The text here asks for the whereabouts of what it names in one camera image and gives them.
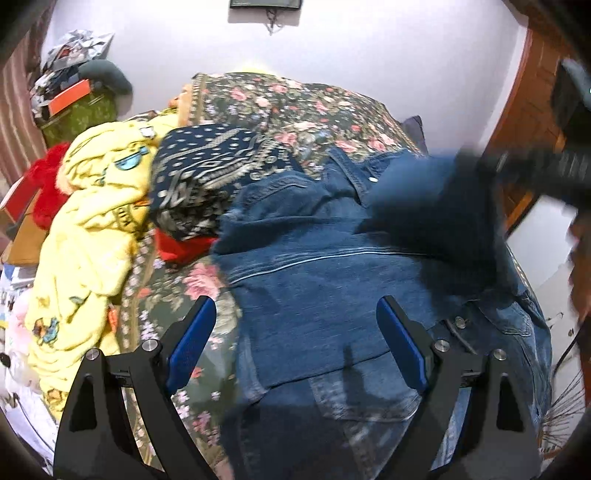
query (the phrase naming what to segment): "green bag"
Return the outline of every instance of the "green bag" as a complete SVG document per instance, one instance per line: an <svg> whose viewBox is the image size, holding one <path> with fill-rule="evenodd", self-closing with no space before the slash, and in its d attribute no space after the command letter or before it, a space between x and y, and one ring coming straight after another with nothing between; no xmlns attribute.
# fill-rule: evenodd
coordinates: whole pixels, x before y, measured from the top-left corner
<svg viewBox="0 0 591 480"><path fill-rule="evenodd" d="M73 141L90 127L116 120L115 96L110 90L101 89L84 95L47 122L38 120L38 126L49 148Z"/></svg>

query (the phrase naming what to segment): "yellow blanket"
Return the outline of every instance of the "yellow blanket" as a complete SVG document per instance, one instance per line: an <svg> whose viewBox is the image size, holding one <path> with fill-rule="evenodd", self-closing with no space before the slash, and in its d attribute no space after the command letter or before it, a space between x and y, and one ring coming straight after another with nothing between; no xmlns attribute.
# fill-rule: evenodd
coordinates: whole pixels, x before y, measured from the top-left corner
<svg viewBox="0 0 591 480"><path fill-rule="evenodd" d="M119 353L107 321L131 266L135 235L147 212L145 195L160 141L177 115L149 122L114 122L79 135L57 184L73 192L43 243L25 325L33 331L29 365L59 419L85 352Z"/></svg>

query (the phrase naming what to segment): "white wall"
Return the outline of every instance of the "white wall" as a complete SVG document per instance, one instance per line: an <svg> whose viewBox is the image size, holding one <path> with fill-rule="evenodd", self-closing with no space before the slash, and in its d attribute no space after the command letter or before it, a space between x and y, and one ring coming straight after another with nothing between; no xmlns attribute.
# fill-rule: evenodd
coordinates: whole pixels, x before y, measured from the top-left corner
<svg viewBox="0 0 591 480"><path fill-rule="evenodd" d="M306 0L280 21L298 17L271 36L263 12L229 22L228 0L59 0L46 45L74 28L115 32L108 58L135 88L126 113L163 108L195 72L256 66L419 114L440 151L486 144L525 38L501 0Z"/></svg>
<svg viewBox="0 0 591 480"><path fill-rule="evenodd" d="M541 197L507 243L537 293L569 256L574 243L567 235L575 209Z"/></svg>

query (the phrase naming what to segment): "cardboard box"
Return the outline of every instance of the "cardboard box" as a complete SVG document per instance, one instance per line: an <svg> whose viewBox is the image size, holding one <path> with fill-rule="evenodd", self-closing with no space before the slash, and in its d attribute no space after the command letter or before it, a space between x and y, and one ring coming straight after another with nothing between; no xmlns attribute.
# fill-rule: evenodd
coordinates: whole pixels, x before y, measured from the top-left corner
<svg viewBox="0 0 591 480"><path fill-rule="evenodd" d="M33 207L35 206L37 197L38 194L35 195L35 198L33 198L33 201L27 208L21 222L21 227L18 229L17 235L12 242L6 261L9 265L25 267L39 263L41 246L45 241L47 232L40 229L33 221Z"/></svg>
<svg viewBox="0 0 591 480"><path fill-rule="evenodd" d="M10 187L0 203L0 230L10 240L17 234L18 224L37 192L37 186L27 177L21 177Z"/></svg>

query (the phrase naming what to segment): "navy patterned fabric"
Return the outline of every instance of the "navy patterned fabric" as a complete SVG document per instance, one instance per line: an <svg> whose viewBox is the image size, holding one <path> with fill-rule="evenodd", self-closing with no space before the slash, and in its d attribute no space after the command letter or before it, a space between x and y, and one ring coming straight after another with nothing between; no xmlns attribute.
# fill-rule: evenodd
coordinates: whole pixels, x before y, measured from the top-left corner
<svg viewBox="0 0 591 480"><path fill-rule="evenodd" d="M179 241L216 236L241 188L286 170L302 171L275 139L228 124L177 128L154 157L150 218Z"/></svg>

